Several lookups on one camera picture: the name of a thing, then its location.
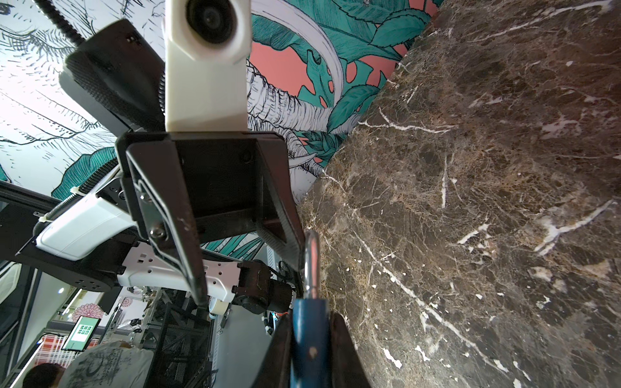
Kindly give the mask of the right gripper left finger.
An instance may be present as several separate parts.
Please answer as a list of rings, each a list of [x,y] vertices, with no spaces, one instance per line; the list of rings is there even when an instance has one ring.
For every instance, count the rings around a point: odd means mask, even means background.
[[[289,388],[293,344],[291,314],[283,315],[273,333],[252,388]]]

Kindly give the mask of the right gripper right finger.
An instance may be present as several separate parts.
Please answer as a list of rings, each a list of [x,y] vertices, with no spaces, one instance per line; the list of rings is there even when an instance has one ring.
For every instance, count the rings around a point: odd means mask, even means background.
[[[330,344],[332,386],[371,388],[344,317],[338,312],[330,315]]]

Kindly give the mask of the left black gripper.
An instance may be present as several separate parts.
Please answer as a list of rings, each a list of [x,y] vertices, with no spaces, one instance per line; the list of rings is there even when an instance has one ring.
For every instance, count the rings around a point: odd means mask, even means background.
[[[272,132],[132,133],[116,141],[139,234],[208,302],[199,243],[255,232],[301,288],[305,235],[286,143]]]

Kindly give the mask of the blue padlock front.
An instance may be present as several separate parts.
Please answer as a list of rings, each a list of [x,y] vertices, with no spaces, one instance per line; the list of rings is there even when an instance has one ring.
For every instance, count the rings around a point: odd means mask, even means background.
[[[294,302],[291,352],[292,387],[330,387],[328,301],[320,297],[320,238],[307,231],[303,257],[303,296]]]

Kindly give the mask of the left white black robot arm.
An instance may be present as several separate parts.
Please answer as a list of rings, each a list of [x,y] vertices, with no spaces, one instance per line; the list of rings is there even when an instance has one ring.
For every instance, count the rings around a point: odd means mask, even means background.
[[[285,139],[247,126],[248,1],[168,1],[166,56],[126,19],[74,44],[64,73],[134,129],[41,217],[19,262],[95,292],[189,291],[196,304],[286,313],[302,294],[302,224]]]

